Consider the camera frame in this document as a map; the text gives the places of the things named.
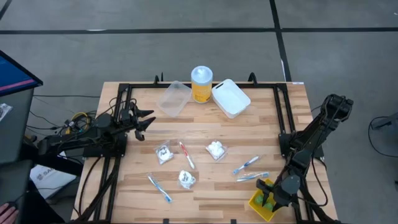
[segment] wooden table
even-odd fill
[[[106,82],[99,101],[98,113],[109,108],[108,102],[116,96],[119,83]],[[304,85],[288,83],[290,104],[297,130],[303,130],[312,120],[310,106]],[[164,88],[133,89],[132,97],[142,110],[155,110],[156,120],[145,133],[146,140],[139,142],[134,132],[129,133],[126,155],[122,158],[118,176],[112,223],[162,223],[169,218],[171,223],[264,223],[265,221],[248,205],[248,200],[256,191],[255,180],[235,182],[232,171],[255,155],[261,159],[239,174],[257,171],[269,171],[270,179],[275,180],[285,161],[280,155],[277,135],[280,133],[275,108],[274,93],[270,88],[243,89],[251,99],[247,110],[235,119],[228,119],[218,106],[210,100],[198,104],[192,99],[176,118],[163,113],[156,101],[165,91]],[[286,130],[289,129],[280,92],[282,111]],[[177,145],[177,139],[183,139],[196,169],[191,170],[187,158]],[[228,146],[228,154],[215,162],[205,146],[217,139]],[[171,161],[159,165],[154,148],[171,140],[175,153]],[[89,168],[95,161],[85,161],[81,180],[84,180]],[[101,178],[103,159],[97,163],[91,173],[83,196],[83,208],[86,208],[97,194]],[[330,192],[325,168],[315,163],[318,177],[326,190],[329,204],[324,207],[327,215],[337,218],[333,198]],[[185,169],[197,179],[191,190],[178,186],[179,172]],[[151,172],[173,199],[168,204],[160,192],[149,182],[147,174]],[[308,188],[318,203],[325,197],[318,185],[312,169],[307,175]],[[80,182],[75,206],[78,206]],[[108,196],[103,200],[101,217],[104,218]],[[303,218],[306,218],[302,204]],[[272,223],[295,223],[292,207],[281,208]]]

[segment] concrete floor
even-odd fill
[[[0,0],[0,7],[6,0]],[[276,1],[282,28],[398,27],[398,2]],[[261,0],[13,0],[0,30],[273,27]],[[372,150],[370,120],[398,111],[398,32],[283,34],[292,81],[305,82],[312,107],[330,93],[354,100],[347,122],[324,144],[339,219],[346,223],[396,223],[397,159]],[[275,34],[0,35],[0,49],[44,81],[36,94],[100,95],[105,81],[189,80],[207,65],[215,80],[284,81]],[[96,98],[41,98],[31,110],[62,124],[72,111],[95,110]],[[29,118],[29,124],[47,126]],[[377,148],[397,155],[391,130],[372,135]],[[60,195],[75,194],[76,185]],[[73,199],[54,206],[69,220]]]

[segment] green object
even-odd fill
[[[274,209],[274,206],[273,206],[271,203],[266,203],[266,204],[264,205],[264,208],[266,208],[266,209],[272,211],[272,209]]]
[[[262,195],[258,195],[258,196],[254,199],[254,202],[255,202],[256,204],[258,204],[258,205],[262,205],[262,198],[263,198]]]

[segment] yellow basket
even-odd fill
[[[274,184],[270,179],[266,179],[265,180],[266,184]],[[261,195],[262,197],[264,196],[264,194],[262,193],[262,190],[257,190],[256,193],[254,193],[254,195],[251,197],[250,201],[249,201],[249,205],[251,208],[254,209],[254,211],[256,211],[263,219],[265,219],[265,221],[269,222],[272,217],[275,215],[275,212],[272,212],[271,210],[269,210],[268,208],[264,208],[261,205],[258,205],[255,203],[255,199],[258,195]],[[274,194],[270,193],[269,197],[267,199],[266,203],[271,203],[272,206],[275,206],[276,202],[274,200]]]

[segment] computer screen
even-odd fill
[[[0,51],[0,96],[42,85],[43,82]]]

